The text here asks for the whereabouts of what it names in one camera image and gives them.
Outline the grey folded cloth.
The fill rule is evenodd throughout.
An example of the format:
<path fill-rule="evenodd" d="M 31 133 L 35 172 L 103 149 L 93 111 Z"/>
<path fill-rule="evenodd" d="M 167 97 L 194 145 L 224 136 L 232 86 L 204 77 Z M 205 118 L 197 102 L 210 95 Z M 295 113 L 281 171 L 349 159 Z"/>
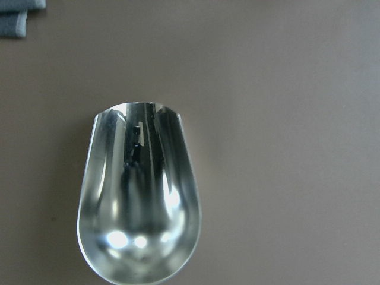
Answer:
<path fill-rule="evenodd" d="M 26 37 L 28 12 L 45 8 L 45 0 L 1 0 L 1 37 Z"/>

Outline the steel ice scoop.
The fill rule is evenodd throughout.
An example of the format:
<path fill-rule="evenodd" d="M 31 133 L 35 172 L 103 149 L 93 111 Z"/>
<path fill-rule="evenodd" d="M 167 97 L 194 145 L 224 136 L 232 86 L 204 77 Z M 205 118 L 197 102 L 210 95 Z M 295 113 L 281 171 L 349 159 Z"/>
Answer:
<path fill-rule="evenodd" d="M 91 269 L 112 284 L 160 284 L 190 260 L 201 206 L 180 114 L 121 103 L 94 118 L 77 216 Z"/>

